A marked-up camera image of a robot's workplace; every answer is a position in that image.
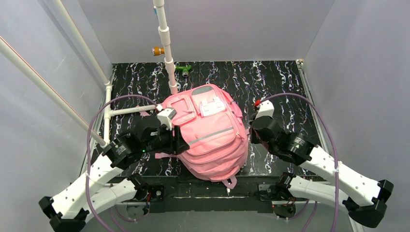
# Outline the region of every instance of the reflective strip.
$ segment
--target reflective strip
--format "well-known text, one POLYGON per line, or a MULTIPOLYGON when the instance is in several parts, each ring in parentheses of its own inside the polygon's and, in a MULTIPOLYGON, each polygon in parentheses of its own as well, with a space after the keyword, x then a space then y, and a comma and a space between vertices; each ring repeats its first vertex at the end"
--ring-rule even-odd
POLYGON ((202 87, 199 87, 199 88, 195 89, 194 91, 192 91, 192 95, 206 93, 206 92, 211 91, 211 90, 213 90, 213 88, 211 86, 202 86, 202 87))
POLYGON ((233 130, 233 129, 234 129, 234 127, 231 127, 231 128, 226 128, 226 129, 223 129, 223 130, 220 130, 220 131, 211 133, 211 134, 207 134, 207 135, 205 135, 205 136, 203 136, 203 137, 201 137, 201 138, 199 138, 199 139, 195 139, 195 140, 189 142, 188 144, 191 145, 191 144, 196 143, 197 141, 201 141, 201 140, 203 140, 203 139, 206 139, 206 138, 209 138, 209 137, 211 137, 211 136, 214 136, 214 135, 223 133, 223 132, 225 132, 225 131, 230 131, 230 130, 233 130))

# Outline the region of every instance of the white fitting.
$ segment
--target white fitting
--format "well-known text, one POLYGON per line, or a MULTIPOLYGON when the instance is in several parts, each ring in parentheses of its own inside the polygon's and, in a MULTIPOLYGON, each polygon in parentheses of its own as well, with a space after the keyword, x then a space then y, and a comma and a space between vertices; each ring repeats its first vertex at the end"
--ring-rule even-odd
POLYGON ((171 38, 169 36, 169 27, 166 27, 164 30, 158 27, 158 33, 160 34, 161 43, 163 46, 168 46, 171 44, 171 38))
POLYGON ((131 113, 149 111, 149 110, 155 110, 155 105, 144 105, 144 106, 137 106, 137 107, 128 108, 128 109, 112 110, 110 111, 110 116, 131 114, 131 113))
POLYGON ((273 111, 275 108, 270 101, 264 101, 258 105, 258 113, 256 114, 255 119, 262 117, 262 116, 269 116, 273 117, 273 111))
POLYGON ((154 0, 154 6, 156 7, 162 7, 164 4, 164 0, 154 0))
POLYGON ((166 22, 166 17, 165 17, 165 10, 164 10, 164 0, 153 0, 154 6, 156 7, 157 10, 157 17, 158 17, 158 33, 160 34, 161 37, 161 43, 164 47, 165 50, 165 68, 168 72, 168 78, 169 82, 168 85, 171 90, 171 94, 176 94, 178 93, 177 89, 177 84, 175 80, 175 65, 174 65, 174 59, 172 58, 171 54, 171 39, 170 39, 170 34, 169 34, 169 27, 166 22))
MULTIPOLYGON (((105 104, 111 101, 111 91, 113 86, 108 84, 105 87, 105 104)), ((111 106, 107 106, 104 108, 104 141, 109 144, 110 143, 110 120, 111 120, 111 106)))
POLYGON ((71 19, 70 15, 68 14, 67 10, 65 9, 61 0, 54 0, 57 9, 59 10, 61 16, 63 16, 64 21, 67 23, 70 31, 73 33, 75 39, 77 40, 78 44, 81 46, 82 50, 85 52, 87 58, 90 60, 92 67, 96 70, 99 78, 102 80, 104 85, 109 85, 110 81, 105 76, 103 70, 101 69, 100 65, 98 64, 97 60, 95 59, 94 55, 92 54, 91 50, 89 49, 88 45, 84 41, 84 38, 81 36, 80 31, 75 26, 73 20, 71 19))
MULTIPOLYGON (((28 77, 41 91, 53 100, 68 116, 82 129, 88 130, 88 123, 57 93, 52 87, 0 36, 0 52, 8 58, 26 77, 28 77)), ((100 145, 105 141, 91 130, 91 137, 100 145)))

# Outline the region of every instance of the orange valve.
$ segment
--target orange valve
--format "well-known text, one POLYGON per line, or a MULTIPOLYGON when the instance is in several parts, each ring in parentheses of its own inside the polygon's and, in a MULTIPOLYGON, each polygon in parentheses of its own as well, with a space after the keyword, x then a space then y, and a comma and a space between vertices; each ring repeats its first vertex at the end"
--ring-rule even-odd
POLYGON ((165 54, 165 50, 163 47, 153 47, 152 48, 152 55, 159 56, 161 54, 165 54))

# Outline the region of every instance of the cable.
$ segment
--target cable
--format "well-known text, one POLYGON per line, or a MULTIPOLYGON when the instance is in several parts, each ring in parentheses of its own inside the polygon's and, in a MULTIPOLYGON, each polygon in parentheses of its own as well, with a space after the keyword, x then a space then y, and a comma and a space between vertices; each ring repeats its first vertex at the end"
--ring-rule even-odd
POLYGON ((315 206, 313 207, 312 214, 310 214, 310 217, 309 217, 309 219, 307 220, 307 222, 305 223, 305 225, 304 225, 304 227, 303 227, 303 229, 302 229, 302 232, 305 232, 305 230, 306 230, 306 228, 308 227, 310 221, 312 221, 313 216, 315 215, 315 212, 316 212, 317 207, 318 207, 318 202, 315 202, 315 206))
POLYGON ((288 218, 288 220, 292 220, 292 219, 296 219, 297 217, 299 217, 300 215, 302 215, 302 213, 305 211, 305 209, 307 208, 307 204, 309 204, 309 199, 306 201, 305 205, 303 206, 303 208, 297 213, 295 214, 295 216, 288 218))
POLYGON ((113 222, 117 225, 117 227, 118 227, 122 232, 127 232, 127 231, 119 224, 119 222, 115 219, 115 217, 114 217, 114 215, 113 215, 113 211, 111 210, 111 208, 109 208, 108 211, 110 212, 111 219, 112 219, 113 222))
POLYGON ((131 218, 126 218, 126 217, 124 217, 123 215, 121 215, 121 214, 119 213, 118 208, 117 208, 116 205, 114 205, 114 209, 116 210, 117 215, 118 215, 118 217, 119 217, 120 219, 122 219, 122 220, 124 220, 124 221, 127 221, 127 222, 135 222, 135 220, 133 220, 133 219, 131 219, 131 218))
MULTIPOLYGON (((148 202, 149 202, 149 199, 150 199, 150 198, 151 198, 151 193, 148 194, 148 198, 147 198, 147 200, 146 200, 146 206, 148 207, 148 212, 149 212, 148 202)), ((145 216, 148 214, 148 213, 147 213, 147 214, 143 215, 142 217, 139 217, 139 218, 136 218, 136 219, 131 219, 130 216, 128 216, 128 218, 126 218, 126 217, 124 217, 123 215, 121 215, 121 214, 119 213, 119 210, 118 210, 118 208, 117 208, 116 205, 114 205, 114 208, 115 208, 115 210, 116 210, 116 213, 117 213, 118 217, 121 218, 122 220, 126 221, 126 222, 136 222, 136 221, 139 221, 139 220, 141 220, 143 217, 145 217, 145 216)))
POLYGON ((124 99, 124 98, 142 98, 147 100, 149 103, 152 103, 153 105, 157 106, 157 104, 151 100, 148 97, 142 96, 142 95, 125 95, 125 96, 120 96, 117 97, 115 99, 112 99, 111 101, 107 102, 100 110, 98 110, 98 112, 96 113, 96 115, 94 116, 94 118, 91 120, 89 126, 88 126, 88 131, 87 131, 87 174, 86 175, 86 199, 87 199, 87 203, 88 206, 90 207, 90 210, 92 212, 92 214, 94 215, 94 217, 102 224, 102 226, 104 226, 109 232, 115 232, 115 230, 111 229, 102 219, 101 217, 98 215, 98 213, 95 211, 92 203, 91 203, 91 197, 90 197, 90 192, 89 192, 89 173, 91 172, 91 148, 90 148, 90 137, 91 137, 91 128, 94 125, 95 120, 97 119, 98 115, 107 107, 109 106, 111 103, 116 102, 120 99, 124 99))
MULTIPOLYGON (((329 137, 330 140, 330 145, 332 146, 332 150, 333 150, 333 157, 335 160, 335 169, 337 169, 337 164, 338 164, 338 159, 337 159, 337 151, 336 151, 336 145, 335 145, 335 141, 333 140, 328 127, 326 126, 326 124, 324 123, 322 116, 319 114, 319 111, 316 109, 316 107, 313 105, 312 102, 310 102, 307 98, 299 95, 299 94, 295 94, 295 93, 279 93, 279 94, 275 94, 272 96, 269 96, 263 100, 261 100, 261 102, 267 101, 269 99, 275 98, 275 97, 280 97, 280 96, 293 96, 293 97, 297 97, 300 98, 304 101, 306 101, 311 107, 312 109, 316 112, 316 115, 318 116, 320 122, 323 125, 324 130, 326 131, 327 137, 329 137)), ((337 218, 338 218, 338 214, 339 214, 339 173, 336 172, 335 173, 335 178, 336 178, 336 189, 335 189, 335 215, 333 217, 333 223, 332 223, 332 228, 331 228, 331 232, 335 232, 336 230, 336 225, 337 225, 337 218)))

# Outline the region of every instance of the black joint bracket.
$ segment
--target black joint bracket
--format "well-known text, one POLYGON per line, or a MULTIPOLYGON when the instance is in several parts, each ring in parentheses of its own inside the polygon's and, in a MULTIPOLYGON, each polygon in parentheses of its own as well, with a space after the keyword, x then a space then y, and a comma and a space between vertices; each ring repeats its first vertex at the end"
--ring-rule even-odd
POLYGON ((127 179, 130 180, 135 185, 135 187, 134 187, 135 190, 139 190, 139 189, 148 187, 148 183, 145 182, 142 179, 142 176, 138 173, 135 173, 135 174, 132 174, 132 175, 128 176, 127 179))
POLYGON ((150 202, 163 202, 165 196, 164 185, 150 185, 148 192, 151 193, 150 202))
POLYGON ((295 177, 296 175, 293 173, 283 173, 280 180, 275 184, 275 192, 281 199, 288 200, 293 197, 289 192, 289 188, 292 179, 295 177))
POLYGON ((377 198, 373 198, 373 205, 359 206, 352 198, 343 201, 349 211, 349 216, 356 222, 369 227, 376 228, 386 213, 386 201, 392 195, 394 185, 388 180, 379 181, 380 192, 377 198))
POLYGON ((81 209, 78 215, 73 219, 63 219, 61 212, 56 213, 51 197, 43 197, 39 201, 39 206, 44 214, 50 219, 51 228, 55 232, 80 232, 86 225, 85 219, 89 211, 81 209))
POLYGON ((57 215, 56 211, 53 208, 53 202, 54 200, 51 199, 51 197, 43 197, 41 198, 41 200, 39 201, 39 206, 41 208, 41 210, 43 211, 43 213, 48 217, 51 218, 55 215, 57 215))
POLYGON ((394 188, 393 183, 388 180, 381 180, 379 181, 378 186, 380 187, 380 192, 379 192, 379 196, 377 197, 377 199, 383 202, 387 202, 387 200, 390 198, 393 192, 393 188, 394 188))

